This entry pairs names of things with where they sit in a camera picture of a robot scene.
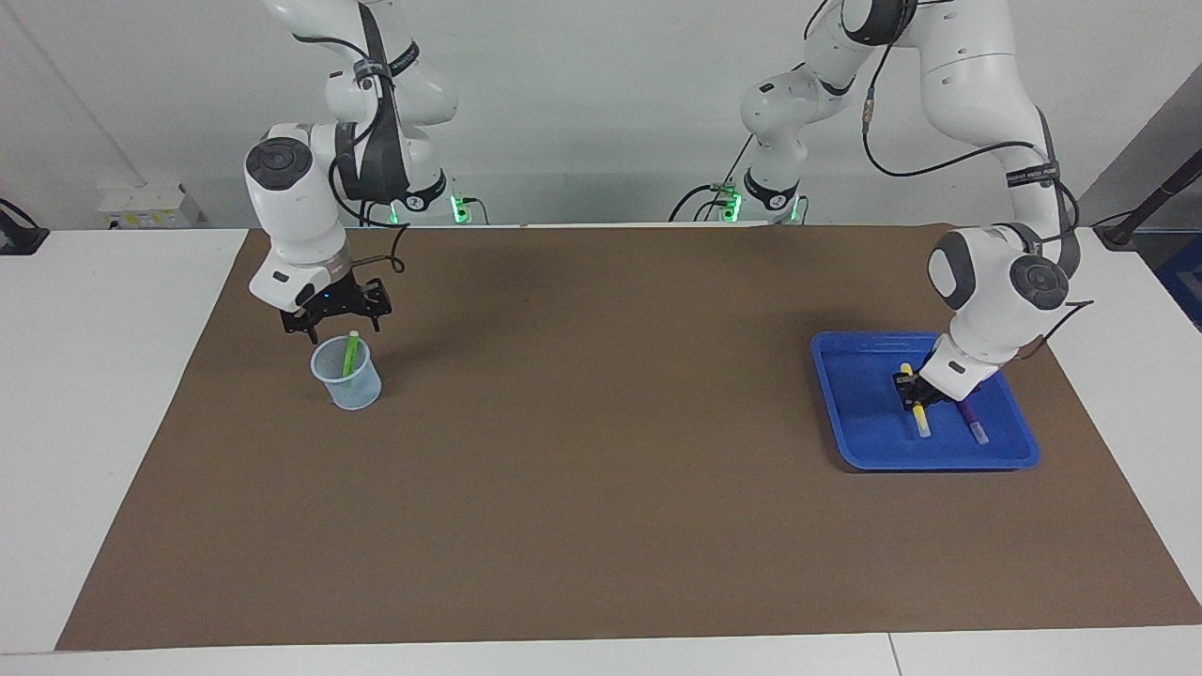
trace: black cable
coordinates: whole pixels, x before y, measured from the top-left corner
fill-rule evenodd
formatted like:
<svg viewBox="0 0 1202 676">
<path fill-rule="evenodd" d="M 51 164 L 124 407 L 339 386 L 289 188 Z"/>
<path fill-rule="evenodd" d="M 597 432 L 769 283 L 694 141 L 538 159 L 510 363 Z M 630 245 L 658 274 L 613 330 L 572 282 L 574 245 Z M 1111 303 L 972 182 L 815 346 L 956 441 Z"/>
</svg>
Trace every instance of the black cable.
<svg viewBox="0 0 1202 676">
<path fill-rule="evenodd" d="M 343 196 L 338 194 L 338 188 L 334 185 L 334 172 L 338 170 L 338 160 L 339 160 L 339 158 L 347 158 L 347 155 L 345 155 L 345 154 L 339 155 L 338 158 L 334 158 L 334 161 L 329 162 L 329 173 L 326 177 L 327 180 L 328 180 L 328 183 L 329 183 L 329 191 L 334 194 L 334 201 L 338 202 L 338 206 L 341 207 L 341 209 L 344 212 L 346 212 L 346 213 L 351 214 L 352 217 L 355 217 L 356 219 L 358 219 L 359 214 L 355 213 L 355 209 L 352 209 L 346 203 L 346 201 L 343 200 Z M 371 225 L 371 226 L 375 226 L 375 227 L 387 227 L 389 230 L 393 229 L 393 227 L 397 227 L 395 224 L 392 224 L 392 223 L 380 223 L 377 220 L 371 220 L 370 218 L 364 218 L 363 220 L 359 221 L 359 225 Z"/>
<path fill-rule="evenodd" d="M 683 208 L 684 208 L 684 206 L 685 206 L 686 203 L 689 203 L 689 200 L 692 200 L 694 197 L 696 197 L 697 195 L 700 195 L 700 194 L 704 192 L 706 190 L 709 190 L 709 191 L 712 191 L 712 192 L 716 192 L 716 190 L 714 190 L 714 189 L 713 189 L 712 186 L 709 186 L 709 185 L 698 185 L 698 186 L 694 188 L 694 189 L 692 189 L 692 190 L 690 190 L 690 191 L 689 191 L 689 192 L 688 192 L 688 194 L 686 194 L 686 195 L 685 195 L 684 197 L 682 197 L 679 202 L 677 202 L 677 206 L 676 206 L 676 208 L 674 208 L 674 209 L 672 209 L 672 215 L 670 215 L 670 217 L 668 217 L 668 223 L 673 223 L 673 221 L 676 221 L 676 217 L 677 217 L 677 214 L 679 214 L 679 213 L 680 213 L 680 209 L 683 209 Z"/>
<path fill-rule="evenodd" d="M 0 204 L 4 204 L 5 207 L 8 208 L 8 210 L 11 210 L 12 213 L 17 214 L 22 219 L 29 221 L 29 225 L 32 225 L 34 230 L 41 230 L 41 226 L 37 225 L 37 221 L 34 220 L 32 217 L 30 217 L 29 214 L 26 214 L 24 212 L 24 209 L 22 209 L 17 204 L 13 204 L 12 202 L 10 202 L 8 200 L 5 200 L 4 197 L 0 197 Z"/>
<path fill-rule="evenodd" d="M 805 30 L 802 31 L 802 40 L 809 40 L 809 37 L 810 37 L 810 28 L 814 26 L 814 22 L 817 20 L 819 14 L 822 13 L 822 7 L 826 7 L 826 4 L 827 4 L 827 0 L 822 0 L 822 2 L 819 4 L 819 8 L 814 10 L 814 16 L 810 17 L 810 20 L 805 22 Z"/>
<path fill-rule="evenodd" d="M 799 67 L 802 67 L 804 65 L 805 65 L 805 61 L 802 61 L 801 65 L 798 65 L 797 67 L 799 69 Z M 731 165 L 731 171 L 726 172 L 726 178 L 722 179 L 722 184 L 724 185 L 727 184 L 727 183 L 730 183 L 731 179 L 734 178 L 734 170 L 737 170 L 739 167 L 739 162 L 743 161 L 743 155 L 746 155 L 748 148 L 751 147 L 751 141 L 754 141 L 754 140 L 755 140 L 755 135 L 754 134 L 749 134 L 746 142 L 743 143 L 743 149 L 739 150 L 739 155 L 737 158 L 734 158 L 734 164 Z M 714 213 L 714 207 L 709 207 L 709 210 L 706 212 L 706 220 L 709 220 L 709 217 L 713 213 Z"/>
<path fill-rule="evenodd" d="M 480 208 L 484 212 L 484 225 L 493 225 L 493 221 L 488 218 L 488 204 L 484 203 L 480 197 L 464 197 L 464 204 L 480 204 Z"/>
<path fill-rule="evenodd" d="M 1051 340 L 1052 337 L 1055 336 L 1057 331 L 1060 331 L 1060 327 L 1063 327 L 1065 324 L 1069 324 L 1069 320 L 1072 319 L 1073 315 L 1076 315 L 1081 310 L 1083 310 L 1083 309 L 1085 309 L 1085 308 L 1088 308 L 1089 306 L 1093 306 L 1093 304 L 1094 304 L 1094 301 L 1082 301 L 1079 303 L 1065 303 L 1065 306 L 1066 307 L 1071 307 L 1072 310 L 1070 310 L 1069 314 L 1066 314 L 1063 318 L 1060 318 L 1060 321 L 1058 321 L 1055 324 L 1055 326 L 1052 327 L 1052 331 L 1048 331 L 1046 334 L 1043 334 L 1043 336 L 1040 337 L 1040 342 L 1035 346 L 1034 350 L 1031 350 L 1025 356 L 1018 357 L 1016 361 L 1024 362 L 1024 361 L 1034 357 L 1035 355 L 1040 354 L 1040 350 L 1042 350 L 1048 344 L 1048 340 Z"/>
<path fill-rule="evenodd" d="M 364 59 L 371 58 L 358 45 L 355 45 L 353 42 L 347 42 L 339 37 L 300 37 L 299 35 L 296 34 L 293 34 L 292 37 L 296 37 L 297 42 L 304 42 L 305 45 L 341 45 L 343 47 L 353 51 L 356 54 L 363 57 Z"/>
<path fill-rule="evenodd" d="M 706 202 L 704 204 L 697 207 L 697 213 L 692 214 L 692 221 L 694 223 L 703 223 L 702 218 L 701 218 L 701 212 L 706 207 L 709 207 L 709 212 L 713 213 L 714 212 L 714 207 L 721 207 L 724 203 L 725 202 L 722 202 L 721 200 L 710 200 L 709 202 Z M 706 214 L 706 219 L 704 220 L 706 221 L 709 220 L 709 214 Z"/>
<path fill-rule="evenodd" d="M 916 2 L 916 5 L 924 5 L 924 4 L 932 4 L 932 5 L 934 5 L 934 4 L 938 4 L 938 2 L 934 2 L 934 1 Z M 1036 148 L 1036 146 L 1034 143 L 1028 143 L 1027 141 L 1005 141 L 1002 143 L 994 143 L 993 146 L 989 146 L 989 147 L 986 147 L 986 148 L 978 148 L 976 150 L 972 150 L 971 153 L 965 153 L 965 154 L 963 154 L 963 155 L 960 155 L 958 158 L 953 158 L 951 160 L 947 160 L 946 162 L 940 162 L 938 165 L 933 165 L 933 166 L 929 166 L 929 167 L 926 167 L 926 168 L 921 168 L 921 170 L 916 170 L 916 171 L 892 171 L 892 170 L 886 168 L 885 166 L 882 166 L 876 160 L 876 156 L 873 155 L 871 146 L 868 143 L 868 130 L 869 130 L 869 128 L 873 124 L 873 115 L 876 112 L 876 82 L 880 79 L 881 72 L 885 70 L 885 64 L 886 64 L 886 61 L 888 61 L 889 54 L 893 52 L 893 46 L 902 37 L 903 32 L 905 32 L 905 25 L 899 24 L 898 25 L 898 30 L 893 34 L 893 37 L 889 40 L 889 43 L 886 45 L 886 47 L 885 47 L 885 54 L 881 55 L 881 61 L 879 64 L 876 64 L 876 71 L 873 73 L 873 79 L 868 83 L 868 96 L 864 99 L 864 115 L 863 115 L 864 124 L 863 124 L 863 129 L 862 129 L 862 135 L 861 136 L 862 136 L 863 144 L 864 144 L 864 155 L 868 156 L 868 161 L 873 164 L 873 166 L 876 168 L 876 171 L 879 171 L 879 172 L 881 172 L 881 173 L 883 173 L 886 176 L 892 176 L 894 178 L 912 178 L 915 176 L 922 176 L 922 174 L 933 173 L 933 172 L 936 172 L 936 171 L 940 171 L 940 170 L 945 170 L 945 168 L 947 168 L 950 166 L 954 166 L 954 165 L 958 165 L 958 164 L 960 164 L 963 161 L 971 160 L 972 158 L 976 158 L 977 155 L 984 155 L 986 153 L 993 153 L 994 150 L 1000 150 L 1002 148 L 1030 148 L 1031 150 L 1039 152 L 1039 148 Z"/>
<path fill-rule="evenodd" d="M 392 81 L 388 81 L 388 87 L 393 87 Z M 371 132 L 375 131 L 376 126 L 380 125 L 380 118 L 382 117 L 383 117 L 383 100 L 379 99 L 376 100 L 376 113 L 375 115 L 371 117 L 371 123 L 368 124 L 367 129 L 363 130 L 363 134 L 355 137 L 355 141 L 351 142 L 351 148 L 357 147 L 359 143 L 363 143 L 363 140 L 365 140 L 368 136 L 371 136 Z"/>
<path fill-rule="evenodd" d="M 1072 232 L 1081 226 L 1081 202 L 1077 201 L 1077 196 L 1073 195 L 1072 190 L 1069 190 L 1069 186 L 1061 183 L 1059 178 L 1055 179 L 1054 183 L 1055 189 L 1063 192 L 1069 200 L 1069 203 L 1072 204 L 1072 225 L 1069 226 L 1069 232 Z"/>
<path fill-rule="evenodd" d="M 370 256 L 358 261 L 351 262 L 351 267 L 363 267 L 371 263 L 380 263 L 387 261 L 392 266 L 392 271 L 397 274 L 405 274 L 405 261 L 397 257 L 397 247 L 400 244 L 401 236 L 409 231 L 409 224 L 397 227 L 397 236 L 392 238 L 392 249 L 389 249 L 387 256 Z"/>
</svg>

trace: plastic cup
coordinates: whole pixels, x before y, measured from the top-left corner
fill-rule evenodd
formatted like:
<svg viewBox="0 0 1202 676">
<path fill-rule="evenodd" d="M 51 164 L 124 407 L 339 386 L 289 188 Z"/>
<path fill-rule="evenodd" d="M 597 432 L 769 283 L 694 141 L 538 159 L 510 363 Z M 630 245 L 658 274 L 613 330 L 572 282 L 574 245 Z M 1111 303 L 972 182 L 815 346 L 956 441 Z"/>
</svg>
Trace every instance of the plastic cup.
<svg viewBox="0 0 1202 676">
<path fill-rule="evenodd" d="M 370 407 L 380 398 L 380 374 L 376 373 L 375 364 L 371 363 L 371 349 L 359 338 L 359 346 L 355 352 L 355 368 L 351 374 L 343 376 L 343 367 L 346 360 L 346 346 L 350 339 L 346 336 L 326 340 L 313 352 L 309 368 L 314 376 L 321 380 L 334 404 L 343 410 L 361 410 Z"/>
</svg>

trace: black label band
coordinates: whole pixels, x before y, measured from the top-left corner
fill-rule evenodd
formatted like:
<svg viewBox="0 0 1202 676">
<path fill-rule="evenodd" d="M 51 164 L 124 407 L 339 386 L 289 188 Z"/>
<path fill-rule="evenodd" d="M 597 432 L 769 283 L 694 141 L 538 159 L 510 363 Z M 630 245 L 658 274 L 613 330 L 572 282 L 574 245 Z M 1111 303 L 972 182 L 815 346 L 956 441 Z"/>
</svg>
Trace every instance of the black label band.
<svg viewBox="0 0 1202 676">
<path fill-rule="evenodd" d="M 447 174 L 446 172 L 442 172 L 439 174 L 439 179 L 434 183 L 434 185 L 430 185 L 424 190 L 418 190 L 417 192 L 406 192 L 405 208 L 417 213 L 428 210 L 430 204 L 433 204 L 434 201 L 438 200 L 444 191 L 446 191 L 446 189 Z"/>
<path fill-rule="evenodd" d="M 792 201 L 793 196 L 797 195 L 797 186 L 801 183 L 795 184 L 789 190 L 773 190 L 770 188 L 764 188 L 751 178 L 751 172 L 748 172 L 743 177 L 743 185 L 746 186 L 748 194 L 760 201 L 766 209 L 769 212 L 779 212 L 787 207 Z"/>
<path fill-rule="evenodd" d="M 1037 167 L 1012 171 L 1006 174 L 1006 185 L 1018 188 L 1031 183 L 1049 183 L 1060 178 L 1060 164 L 1051 162 Z"/>
</svg>

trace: black stand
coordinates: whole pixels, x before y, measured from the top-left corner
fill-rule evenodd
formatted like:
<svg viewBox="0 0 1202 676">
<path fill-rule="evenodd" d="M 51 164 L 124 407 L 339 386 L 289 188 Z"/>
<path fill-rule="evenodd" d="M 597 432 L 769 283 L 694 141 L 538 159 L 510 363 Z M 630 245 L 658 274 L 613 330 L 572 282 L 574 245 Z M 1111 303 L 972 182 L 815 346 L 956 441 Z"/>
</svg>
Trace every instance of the black stand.
<svg viewBox="0 0 1202 676">
<path fill-rule="evenodd" d="M 0 247 L 0 256 L 31 256 L 50 233 L 44 227 L 22 227 L 4 212 L 0 212 L 0 232 L 10 242 Z"/>
<path fill-rule="evenodd" d="M 1123 223 L 1107 227 L 1106 230 L 1097 231 L 1097 236 L 1102 239 L 1102 244 L 1112 251 L 1130 251 L 1131 237 L 1135 235 L 1137 227 L 1143 225 L 1148 218 L 1156 213 L 1160 207 L 1165 206 L 1165 202 L 1171 200 L 1174 195 L 1185 190 L 1190 186 L 1198 177 L 1202 176 L 1202 150 L 1194 153 L 1194 156 L 1186 160 L 1182 168 L 1177 170 L 1177 173 L 1171 176 L 1164 185 L 1156 189 L 1155 192 L 1148 196 L 1142 204 L 1136 207 L 1131 215 L 1129 215 Z"/>
</svg>

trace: table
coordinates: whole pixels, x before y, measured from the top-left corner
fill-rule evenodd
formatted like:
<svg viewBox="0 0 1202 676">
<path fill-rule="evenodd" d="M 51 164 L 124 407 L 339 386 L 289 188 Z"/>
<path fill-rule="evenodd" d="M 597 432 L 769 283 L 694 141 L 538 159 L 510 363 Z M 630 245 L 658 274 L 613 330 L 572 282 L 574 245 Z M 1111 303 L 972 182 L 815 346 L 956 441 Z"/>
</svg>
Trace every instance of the table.
<svg viewBox="0 0 1202 676">
<path fill-rule="evenodd" d="M 58 639 L 244 236 L 59 232 L 35 257 L 0 261 L 0 671 L 1202 671 L 1198 627 L 42 654 Z M 1188 405 L 1202 395 L 1195 375 L 1202 336 L 1137 255 L 1083 241 L 1075 295 L 1102 302 L 1070 322 L 1052 349 L 1200 595 L 1202 535 L 1192 521 L 1202 511 L 1195 450 L 1202 419 Z M 118 331 L 130 325 L 153 337 L 139 340 L 149 349 L 132 349 Z"/>
</svg>

